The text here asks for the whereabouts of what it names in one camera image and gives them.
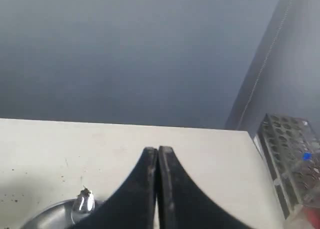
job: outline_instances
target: gray wall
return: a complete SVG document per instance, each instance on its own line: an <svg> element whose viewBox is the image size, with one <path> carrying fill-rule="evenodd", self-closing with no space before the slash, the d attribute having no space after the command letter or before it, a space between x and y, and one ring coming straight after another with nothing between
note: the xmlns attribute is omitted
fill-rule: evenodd
<svg viewBox="0 0 320 229"><path fill-rule="evenodd" d="M223 128L278 0L0 0L0 117Z"/></svg>
<svg viewBox="0 0 320 229"><path fill-rule="evenodd" d="M283 9L283 5L278 5L277 15L283 15L284 11L280 9ZM276 113L307 118L319 135L319 12L320 0L295 0L238 129L247 130L253 136L265 113ZM253 63L237 97L227 129L237 128L244 105L248 101L248 88L252 89L255 81L254 76L251 76L259 70L266 55L263 47L268 47L270 40L264 38L262 45L253 60L256 64Z"/></svg>

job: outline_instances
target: metal bowl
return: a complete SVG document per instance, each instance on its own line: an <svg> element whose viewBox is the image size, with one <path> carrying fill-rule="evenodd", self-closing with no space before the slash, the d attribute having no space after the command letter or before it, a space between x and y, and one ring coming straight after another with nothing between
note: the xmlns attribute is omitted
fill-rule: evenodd
<svg viewBox="0 0 320 229"><path fill-rule="evenodd" d="M21 229L66 229L73 225L71 211L76 199L69 199L49 206L24 224Z"/></svg>

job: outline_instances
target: white countertop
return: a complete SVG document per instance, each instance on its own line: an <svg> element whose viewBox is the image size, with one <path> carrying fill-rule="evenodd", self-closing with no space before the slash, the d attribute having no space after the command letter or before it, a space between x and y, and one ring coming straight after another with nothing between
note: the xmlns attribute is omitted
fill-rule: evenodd
<svg viewBox="0 0 320 229"><path fill-rule="evenodd" d="M194 182L230 214L252 228L282 228L270 177L247 132L18 119L0 119L0 228L19 228L83 185L106 199L143 148L160 145L173 147Z"/></svg>

